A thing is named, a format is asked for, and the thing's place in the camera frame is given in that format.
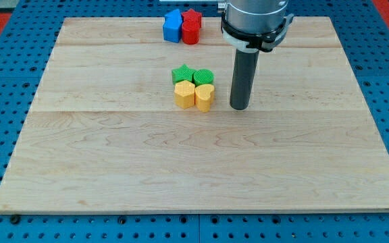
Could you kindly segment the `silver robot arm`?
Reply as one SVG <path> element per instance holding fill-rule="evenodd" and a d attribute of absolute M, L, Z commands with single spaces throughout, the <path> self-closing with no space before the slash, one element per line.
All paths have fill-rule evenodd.
<path fill-rule="evenodd" d="M 286 36 L 294 15 L 288 0 L 223 0 L 217 2 L 224 40 L 243 53 L 268 53 Z"/>

